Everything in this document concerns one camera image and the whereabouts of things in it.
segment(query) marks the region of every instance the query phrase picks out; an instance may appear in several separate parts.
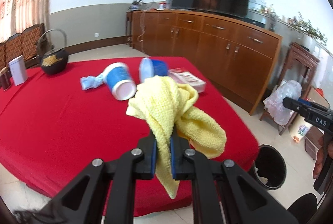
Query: wooden cabinet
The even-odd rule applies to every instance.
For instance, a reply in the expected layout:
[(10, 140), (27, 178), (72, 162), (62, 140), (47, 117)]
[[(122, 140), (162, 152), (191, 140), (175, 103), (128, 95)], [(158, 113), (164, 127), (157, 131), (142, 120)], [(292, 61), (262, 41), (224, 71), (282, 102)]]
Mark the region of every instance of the wooden cabinet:
[(175, 28), (173, 56), (183, 56), (195, 64), (199, 31)]
[[(144, 34), (137, 39), (141, 14)], [(187, 58), (250, 115), (267, 88), (282, 39), (240, 20), (181, 10), (137, 11), (132, 25), (134, 48), (148, 55)]]
[(155, 52), (160, 56), (172, 56), (175, 28), (171, 25), (157, 25)]

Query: yellow towel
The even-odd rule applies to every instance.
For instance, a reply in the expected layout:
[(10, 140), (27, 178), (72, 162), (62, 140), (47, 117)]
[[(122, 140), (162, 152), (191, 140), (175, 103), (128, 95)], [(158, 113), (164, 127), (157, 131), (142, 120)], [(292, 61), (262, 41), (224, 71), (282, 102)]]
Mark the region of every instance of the yellow towel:
[(126, 114), (146, 120), (157, 141), (156, 176), (170, 198), (177, 194), (179, 181), (172, 178), (170, 137), (174, 123), (184, 137), (208, 158), (219, 156), (226, 143), (225, 131), (214, 119), (193, 106), (198, 92), (190, 85), (177, 84), (170, 77), (147, 78), (129, 99)]

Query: plastic bag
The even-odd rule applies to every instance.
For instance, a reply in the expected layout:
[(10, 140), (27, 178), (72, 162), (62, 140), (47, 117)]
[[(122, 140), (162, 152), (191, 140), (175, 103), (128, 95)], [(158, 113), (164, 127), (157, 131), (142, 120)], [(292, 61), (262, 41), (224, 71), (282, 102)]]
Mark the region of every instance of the plastic bag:
[(267, 111), (279, 125), (286, 125), (290, 119), (291, 110), (285, 108), (282, 101), (285, 97), (298, 100), (301, 97), (302, 86), (295, 80), (290, 80), (279, 86), (268, 98), (264, 100)]
[(82, 77), (80, 79), (80, 82), (83, 91), (91, 88), (95, 89), (99, 87), (101, 84), (103, 84), (103, 73), (98, 75), (97, 77), (95, 76)]

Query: finger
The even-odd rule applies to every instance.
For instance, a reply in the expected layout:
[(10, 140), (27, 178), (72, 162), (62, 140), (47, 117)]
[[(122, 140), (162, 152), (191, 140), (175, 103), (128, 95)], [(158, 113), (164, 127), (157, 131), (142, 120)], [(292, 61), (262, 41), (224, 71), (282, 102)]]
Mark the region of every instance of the finger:
[(319, 149), (319, 151), (317, 152), (317, 160), (316, 160), (316, 165), (317, 164), (321, 164), (324, 160), (324, 150), (323, 148)]
[(313, 173), (312, 173), (312, 176), (314, 179), (317, 179), (321, 170), (323, 169), (323, 165), (322, 163), (316, 163), (315, 166), (314, 166), (314, 169), (313, 169)]
[(333, 158), (333, 141), (328, 145), (327, 152), (330, 158)]
[(324, 146), (324, 136), (321, 136), (318, 140), (320, 146)]

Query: red tablecloth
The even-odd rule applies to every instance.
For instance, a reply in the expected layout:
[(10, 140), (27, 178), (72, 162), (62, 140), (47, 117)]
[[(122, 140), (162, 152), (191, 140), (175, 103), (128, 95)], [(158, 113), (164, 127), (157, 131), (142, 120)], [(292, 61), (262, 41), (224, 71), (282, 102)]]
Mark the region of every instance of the red tablecloth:
[[(185, 67), (207, 82), (195, 106), (226, 131), (225, 151), (217, 160), (233, 159), (248, 170), (258, 143), (234, 110), (188, 60), (159, 59), (169, 68)], [(94, 158), (110, 161), (136, 147), (149, 128), (145, 121), (125, 114), (127, 101), (117, 101), (105, 85), (81, 90), (81, 77), (97, 76), (118, 61), (129, 66), (138, 84), (141, 58), (122, 58), (70, 63), (54, 76), (40, 68), (29, 69), (24, 84), (0, 89), (0, 162), (4, 167), (29, 187), (53, 197)], [(156, 178), (137, 182), (136, 189), (135, 216), (191, 202), (190, 182), (181, 182), (175, 200)]]

